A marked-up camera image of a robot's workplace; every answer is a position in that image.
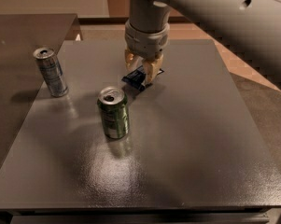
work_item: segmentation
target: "silver can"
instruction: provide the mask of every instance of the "silver can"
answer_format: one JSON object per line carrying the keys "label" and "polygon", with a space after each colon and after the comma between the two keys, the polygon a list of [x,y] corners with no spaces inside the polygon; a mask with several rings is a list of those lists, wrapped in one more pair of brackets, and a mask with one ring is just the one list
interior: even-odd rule
{"label": "silver can", "polygon": [[50,94],[54,97],[67,94],[68,88],[63,77],[63,70],[60,67],[55,51],[50,48],[40,48],[34,52],[34,57]]}
{"label": "silver can", "polygon": [[129,131],[128,98],[122,89],[104,88],[97,100],[104,133],[109,138],[119,139]]}

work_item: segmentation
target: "can lid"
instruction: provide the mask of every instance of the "can lid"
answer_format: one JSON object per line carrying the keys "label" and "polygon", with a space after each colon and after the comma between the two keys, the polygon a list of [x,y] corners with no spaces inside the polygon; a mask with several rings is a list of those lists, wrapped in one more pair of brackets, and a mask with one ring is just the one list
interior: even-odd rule
{"label": "can lid", "polygon": [[40,48],[36,49],[34,52],[34,57],[38,60],[44,60],[54,55],[54,49],[50,48]]}
{"label": "can lid", "polygon": [[124,92],[122,89],[109,86],[99,94],[99,100],[105,105],[116,105],[124,99]]}

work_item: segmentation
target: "floor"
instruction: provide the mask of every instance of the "floor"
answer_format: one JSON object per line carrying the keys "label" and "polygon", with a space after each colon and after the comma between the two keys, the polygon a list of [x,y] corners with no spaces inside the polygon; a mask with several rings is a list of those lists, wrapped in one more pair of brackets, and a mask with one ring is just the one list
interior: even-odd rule
{"label": "floor", "polygon": [[[124,25],[82,25],[81,31],[84,40],[90,39],[123,39]],[[212,39],[208,34],[202,31],[199,27],[192,23],[175,23],[171,24],[169,34],[170,39]],[[255,81],[261,85],[270,87],[274,90],[279,89],[270,81],[262,77],[257,71],[253,70],[247,63],[243,62],[237,56],[232,54],[216,40],[214,40],[218,51],[231,73],[240,77]],[[270,222],[269,224],[281,224],[281,208],[271,209],[267,212]]]}

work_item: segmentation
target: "soda can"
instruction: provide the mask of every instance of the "soda can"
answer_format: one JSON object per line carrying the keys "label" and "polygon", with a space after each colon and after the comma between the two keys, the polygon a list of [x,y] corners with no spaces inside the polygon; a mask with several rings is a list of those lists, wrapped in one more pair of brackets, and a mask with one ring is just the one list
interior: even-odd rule
{"label": "soda can", "polygon": [[68,88],[63,77],[63,70],[60,67],[55,51],[50,48],[40,48],[34,52],[34,57],[50,94],[54,97],[67,94]]}
{"label": "soda can", "polygon": [[120,139],[129,131],[128,98],[122,89],[106,87],[99,94],[97,105],[100,109],[104,133],[107,137]]}

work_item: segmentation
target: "can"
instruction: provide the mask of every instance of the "can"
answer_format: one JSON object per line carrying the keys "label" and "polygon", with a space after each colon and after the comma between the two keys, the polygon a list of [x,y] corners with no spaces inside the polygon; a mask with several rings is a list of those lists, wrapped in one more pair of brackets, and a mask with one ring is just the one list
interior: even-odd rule
{"label": "can", "polygon": [[34,52],[34,57],[50,94],[54,97],[67,94],[68,88],[63,77],[63,70],[60,67],[55,51],[50,48],[40,48]]}
{"label": "can", "polygon": [[127,95],[122,89],[110,86],[100,92],[97,105],[107,137],[120,139],[128,133],[129,111],[127,103]]}

